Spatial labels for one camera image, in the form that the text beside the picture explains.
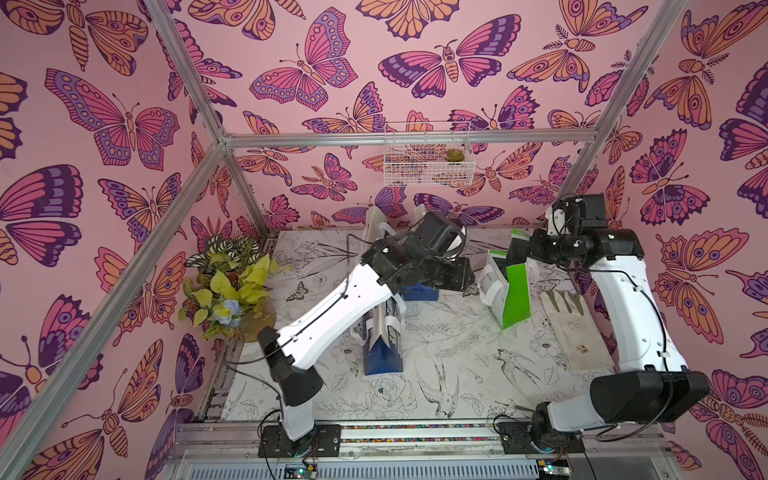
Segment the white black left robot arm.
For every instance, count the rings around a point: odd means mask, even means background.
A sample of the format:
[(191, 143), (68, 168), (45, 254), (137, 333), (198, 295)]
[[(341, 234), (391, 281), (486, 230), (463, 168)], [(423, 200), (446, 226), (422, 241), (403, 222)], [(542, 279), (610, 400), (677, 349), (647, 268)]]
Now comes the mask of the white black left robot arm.
[(429, 211), (410, 230), (373, 241), (345, 280), (294, 322), (264, 328), (258, 342), (281, 395), (281, 426), (292, 442), (312, 436), (313, 398), (323, 386), (315, 363), (365, 313), (419, 283), (463, 291), (475, 280), (461, 252), (467, 228)]

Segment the green white takeout bag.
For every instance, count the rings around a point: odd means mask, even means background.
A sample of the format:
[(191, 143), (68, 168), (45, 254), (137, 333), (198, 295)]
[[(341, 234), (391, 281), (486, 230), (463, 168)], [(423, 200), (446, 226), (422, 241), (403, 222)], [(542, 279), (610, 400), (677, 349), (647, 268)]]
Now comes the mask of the green white takeout bag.
[(538, 267), (529, 256), (531, 235), (513, 229), (506, 250), (489, 250), (486, 263), (477, 279), (479, 296), (495, 317), (501, 330), (506, 330), (532, 315), (531, 282)]

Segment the blue white takeout bag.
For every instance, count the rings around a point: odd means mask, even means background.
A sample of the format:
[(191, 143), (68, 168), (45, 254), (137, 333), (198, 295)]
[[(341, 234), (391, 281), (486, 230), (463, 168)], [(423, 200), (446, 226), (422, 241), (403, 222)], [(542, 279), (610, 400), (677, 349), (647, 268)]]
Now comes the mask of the blue white takeout bag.
[(407, 306), (395, 295), (360, 317), (349, 328), (352, 338), (362, 347), (366, 376), (402, 373), (402, 333)]

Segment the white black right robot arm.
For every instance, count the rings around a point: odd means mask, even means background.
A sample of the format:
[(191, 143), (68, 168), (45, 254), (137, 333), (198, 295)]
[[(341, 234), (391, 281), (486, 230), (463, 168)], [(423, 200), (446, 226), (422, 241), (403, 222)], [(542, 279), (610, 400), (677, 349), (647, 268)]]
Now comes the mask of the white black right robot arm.
[(531, 443), (546, 452), (587, 430), (635, 423), (643, 432), (671, 422), (710, 393), (706, 375), (689, 369), (651, 293), (645, 252), (634, 231), (612, 228), (601, 194), (557, 200), (547, 226), (522, 252), (567, 273), (588, 273), (603, 296), (619, 355), (618, 371), (597, 377), (587, 393), (542, 402), (532, 413)]

